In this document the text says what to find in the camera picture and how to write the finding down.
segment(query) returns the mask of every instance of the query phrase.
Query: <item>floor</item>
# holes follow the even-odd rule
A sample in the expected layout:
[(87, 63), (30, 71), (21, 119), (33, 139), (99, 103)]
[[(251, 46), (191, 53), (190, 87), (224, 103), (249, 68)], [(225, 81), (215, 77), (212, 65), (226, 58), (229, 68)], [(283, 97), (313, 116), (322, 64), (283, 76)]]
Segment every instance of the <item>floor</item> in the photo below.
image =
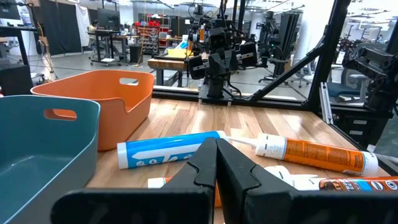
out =
[[(81, 74), (83, 72), (88, 72), (97, 69), (118, 69), (118, 70), (130, 70), (130, 71), (140, 71), (140, 72), (151, 72), (155, 74), (155, 71), (147, 66), (147, 61), (150, 56), (145, 55), (144, 61), (138, 67), (134, 65), (110, 65), (106, 67), (100, 63), (94, 63), (90, 65), (90, 59), (88, 58), (91, 54), (78, 54), (70, 55), (64, 57), (53, 57), (51, 59), (39, 58), (38, 56), (29, 57), (30, 69), (32, 72), (44, 73), (46, 77), (50, 76), (50, 65), (53, 67), (54, 76), (59, 79), (70, 77), (72, 75)], [(264, 88), (270, 81), (258, 82), (265, 75), (271, 75), (274, 66), (269, 65), (268, 69), (265, 68), (255, 68), (252, 70), (239, 71), (231, 76), (231, 84), (236, 88), (239, 88), (242, 93), (254, 93), (261, 88)], [(175, 71), (165, 70), (164, 80), (168, 80), (170, 76), (174, 75)], [(187, 78), (186, 75), (183, 76), (182, 85), (188, 88), (197, 88), (201, 84), (201, 80), (192, 80), (190, 77)], [(282, 96), (291, 100), (303, 101), (307, 98), (310, 91), (311, 85), (306, 85), (303, 83), (302, 87), (299, 88), (299, 82), (289, 82), (288, 85), (282, 84), (276, 89), (272, 90), (269, 95), (272, 96)]]

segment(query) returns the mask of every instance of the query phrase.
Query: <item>computer monitor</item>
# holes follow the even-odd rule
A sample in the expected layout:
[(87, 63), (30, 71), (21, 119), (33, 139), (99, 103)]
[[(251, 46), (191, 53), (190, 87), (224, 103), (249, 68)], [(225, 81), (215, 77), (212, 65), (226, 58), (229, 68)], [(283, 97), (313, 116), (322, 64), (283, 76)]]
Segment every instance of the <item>computer monitor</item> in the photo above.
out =
[(20, 19), (15, 0), (0, 0), (0, 19)]
[(106, 29), (119, 30), (119, 11), (98, 8), (98, 25)]

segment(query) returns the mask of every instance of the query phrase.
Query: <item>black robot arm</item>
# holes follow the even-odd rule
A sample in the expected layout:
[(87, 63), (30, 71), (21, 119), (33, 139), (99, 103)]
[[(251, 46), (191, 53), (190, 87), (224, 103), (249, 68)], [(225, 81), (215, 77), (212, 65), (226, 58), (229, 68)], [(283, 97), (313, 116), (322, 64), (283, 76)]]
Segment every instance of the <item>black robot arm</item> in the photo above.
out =
[(343, 66), (359, 71), (372, 80), (365, 107), (392, 111), (398, 97), (398, 55), (364, 47), (346, 54)]

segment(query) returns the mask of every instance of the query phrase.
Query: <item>workbench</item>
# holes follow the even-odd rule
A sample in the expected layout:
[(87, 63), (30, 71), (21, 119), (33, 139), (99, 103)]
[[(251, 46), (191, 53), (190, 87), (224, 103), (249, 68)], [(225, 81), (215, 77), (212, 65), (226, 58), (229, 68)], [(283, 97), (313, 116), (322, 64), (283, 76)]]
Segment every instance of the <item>workbench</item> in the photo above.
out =
[[(187, 65), (184, 61), (178, 60), (163, 60), (163, 59), (149, 59), (148, 66), (151, 69), (156, 70), (156, 83), (155, 85), (162, 86), (168, 85), (169, 82), (173, 82), (175, 79), (178, 79), (178, 87), (182, 87), (182, 72), (187, 70)], [(178, 71), (175, 75), (169, 78), (166, 82), (164, 82), (164, 70), (173, 70)]]
[[(267, 133), (355, 149), (312, 112), (199, 105), (196, 102), (161, 99), (152, 99), (148, 118), (130, 136), (129, 141), (215, 130), (223, 130), (227, 136), (256, 138), (259, 133)], [(339, 172), (259, 157), (255, 155), (252, 146), (235, 142), (233, 145), (263, 167), (282, 165), (291, 174), (348, 177)], [(116, 150), (99, 152), (95, 175), (86, 187), (147, 188), (149, 178), (172, 177), (185, 163), (186, 161), (177, 161), (119, 170)], [(388, 176), (388, 173), (379, 168), (378, 176)], [(222, 209), (217, 208), (214, 223), (223, 222)]]

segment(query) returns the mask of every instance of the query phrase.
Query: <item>desk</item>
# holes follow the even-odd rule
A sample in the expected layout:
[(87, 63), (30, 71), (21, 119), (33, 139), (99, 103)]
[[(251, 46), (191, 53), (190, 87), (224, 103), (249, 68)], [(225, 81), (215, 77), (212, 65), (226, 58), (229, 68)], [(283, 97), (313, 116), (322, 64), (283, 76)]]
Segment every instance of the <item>desk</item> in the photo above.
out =
[[(248, 106), (199, 105), (195, 102), (152, 99), (148, 118), (129, 138), (159, 138), (202, 131), (223, 130), (228, 135), (256, 138), (258, 133), (277, 134), (288, 138), (321, 142), (354, 149), (345, 138), (315, 114), (307, 111), (288, 111)], [(245, 144), (233, 143), (255, 163), (265, 166), (285, 166), (292, 174), (316, 174), (319, 177), (347, 177), (348, 175), (314, 167), (277, 161), (254, 154)], [(148, 178), (172, 177), (186, 161), (168, 162), (135, 169), (118, 169), (116, 150), (98, 154), (95, 175), (87, 187), (147, 187)], [(379, 176), (388, 176), (379, 168)], [(216, 209), (215, 223), (223, 223), (220, 208)]]
[[(148, 66), (151, 69), (156, 70), (156, 83), (155, 85), (164, 85), (168, 83), (169, 80), (176, 79), (176, 75), (178, 75), (178, 87), (182, 87), (182, 72), (187, 70), (187, 65), (183, 61), (176, 60), (162, 60), (162, 59), (149, 59)], [(170, 77), (166, 82), (163, 81), (164, 73), (163, 70), (173, 70), (178, 71), (176, 75)]]
[(126, 50), (126, 39), (128, 38), (137, 38), (137, 35), (115, 35), (114, 38), (117, 40), (121, 40), (122, 42), (122, 53), (124, 57), (124, 63), (127, 63), (127, 50)]
[(21, 51), (22, 61), (24, 62), (24, 65), (29, 65), (29, 61), (27, 59), (26, 49), (25, 49), (25, 45), (24, 45), (24, 39), (22, 38), (21, 31), (36, 32), (37, 29), (33, 28), (33, 27), (0, 26), (0, 37), (17, 37), (18, 44), (19, 44), (19, 50)]
[(95, 41), (96, 41), (96, 48), (97, 48), (97, 60), (91, 60), (92, 62), (98, 62), (98, 63), (104, 63), (101, 61), (101, 54), (100, 54), (100, 38), (99, 37), (109, 37), (109, 40), (111, 41), (111, 58), (114, 58), (113, 56), (113, 35), (119, 33), (120, 31), (115, 31), (115, 30), (99, 30), (96, 29), (94, 33), (88, 32), (89, 35), (95, 35)]

